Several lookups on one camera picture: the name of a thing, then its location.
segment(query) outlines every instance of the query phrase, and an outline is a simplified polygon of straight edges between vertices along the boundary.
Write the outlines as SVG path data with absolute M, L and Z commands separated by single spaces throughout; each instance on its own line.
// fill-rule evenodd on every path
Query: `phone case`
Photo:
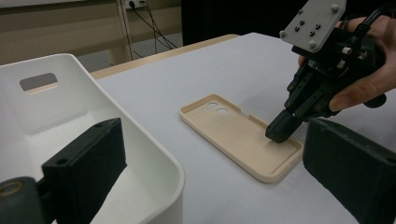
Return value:
M 180 118 L 243 169 L 264 183 L 282 179 L 302 159 L 303 144 L 265 137 L 266 123 L 211 94 L 179 110 Z

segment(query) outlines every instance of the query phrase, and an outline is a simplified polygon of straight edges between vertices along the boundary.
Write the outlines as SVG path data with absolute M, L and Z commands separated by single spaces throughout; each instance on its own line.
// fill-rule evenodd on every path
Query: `black block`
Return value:
M 120 119 L 93 125 L 42 165 L 59 224 L 87 224 L 126 167 Z
M 325 119 L 309 120 L 306 170 L 359 221 L 392 224 L 396 217 L 396 154 Z

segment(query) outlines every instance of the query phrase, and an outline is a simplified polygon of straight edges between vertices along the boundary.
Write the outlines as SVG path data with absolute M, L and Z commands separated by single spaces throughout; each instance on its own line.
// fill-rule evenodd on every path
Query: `power outlet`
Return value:
M 138 7 L 144 7 L 146 0 L 125 0 L 125 7 L 131 8 L 131 6 L 129 5 L 129 2 L 134 2 L 134 8 L 138 8 Z

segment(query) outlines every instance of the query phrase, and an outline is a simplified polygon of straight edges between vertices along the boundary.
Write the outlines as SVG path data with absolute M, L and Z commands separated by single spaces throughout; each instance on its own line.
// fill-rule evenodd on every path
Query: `cable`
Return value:
M 145 5 L 146 11 L 148 12 L 148 14 L 149 14 L 150 17 L 151 17 L 151 20 L 152 20 L 152 22 L 153 22 L 153 27 L 156 27 L 156 28 L 157 28 L 157 31 L 161 34 L 161 37 L 165 40 L 165 42 L 167 43 L 168 47 L 171 48 L 171 47 L 169 46 L 169 43 L 170 43 L 170 44 L 172 44 L 173 47 L 175 47 L 175 48 L 177 49 L 177 46 L 174 45 L 170 40 L 168 40 L 167 38 L 165 38 L 165 37 L 163 36 L 163 34 L 161 33 L 160 28 L 158 28 L 157 23 L 155 22 L 154 18 L 152 17 L 151 8 L 149 7 L 149 4 L 148 4 L 146 1 L 145 1 L 143 4 Z
M 349 25 L 349 22 L 350 22 L 351 20 L 356 19 L 356 18 L 360 18 L 360 17 L 364 17 L 364 16 L 365 16 L 365 15 L 363 15 L 363 14 L 352 14 L 352 15 L 349 15 L 349 16 L 345 17 L 345 18 L 340 22 L 340 25 L 338 26 L 338 28 L 341 28 L 341 29 L 343 29 L 343 30 L 347 30 L 347 26 Z
M 140 58 L 144 58 L 142 55 L 140 55 L 139 53 L 136 52 L 136 50 L 134 50 L 134 53 L 139 56 Z
M 367 25 L 372 25 L 373 22 L 378 19 L 382 14 L 390 11 L 392 12 L 393 9 L 396 8 L 396 3 L 387 3 L 382 5 L 381 7 L 378 7 L 376 10 L 372 12 L 371 15 L 369 15 L 362 23 L 367 24 Z
M 382 14 L 390 11 L 393 12 L 393 10 L 396 8 L 396 3 L 386 3 L 380 7 L 378 7 L 376 10 L 374 10 L 362 23 L 356 27 L 355 31 L 353 32 L 355 36 L 357 37 L 364 37 L 369 30 L 371 29 L 371 25 L 373 22 L 378 19 Z
M 150 17 L 151 17 L 151 24 L 152 24 L 152 26 L 154 27 L 155 21 L 154 21 L 154 19 L 152 18 L 151 14 L 150 14 Z M 154 48 L 155 48 L 155 53 L 158 53 L 158 50 L 157 50 L 157 34 L 155 33 L 155 31 L 153 31 L 153 35 L 154 35 Z
M 160 42 L 162 45 L 164 45 L 165 47 L 167 47 L 167 48 L 169 48 L 169 49 L 172 49 L 172 47 L 170 47 L 169 46 L 169 43 L 172 43 L 172 42 L 170 42 L 165 36 L 163 36 L 163 34 L 159 31 L 159 30 L 156 30 L 153 26 L 151 26 L 143 17 L 141 17 L 140 16 L 140 14 L 136 11 L 136 9 L 135 9 L 135 6 L 134 6 L 134 2 L 133 1 L 130 1 L 129 2 L 129 5 L 130 5 L 130 7 L 132 8 L 132 10 L 134 11 L 134 13 L 146 24 L 146 25 L 148 25 L 155 33 L 157 33 L 157 34 L 159 34 L 162 38 L 163 38 L 163 40 L 165 40 L 166 41 L 166 43 L 167 43 L 167 45 L 165 45 L 160 39 L 158 39 L 157 38 L 157 41 L 158 42 Z

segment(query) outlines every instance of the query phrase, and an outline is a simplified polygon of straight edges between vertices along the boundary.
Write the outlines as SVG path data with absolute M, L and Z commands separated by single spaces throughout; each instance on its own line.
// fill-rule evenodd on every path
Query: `white table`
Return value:
M 298 68 L 291 45 L 249 34 L 149 63 L 98 83 L 183 165 L 184 222 L 353 224 L 356 219 L 300 162 L 280 183 L 264 184 L 185 124 L 178 110 L 217 93 L 269 123 L 283 109 Z M 331 120 L 394 150 L 396 97 Z M 293 135 L 304 141 L 306 124 Z

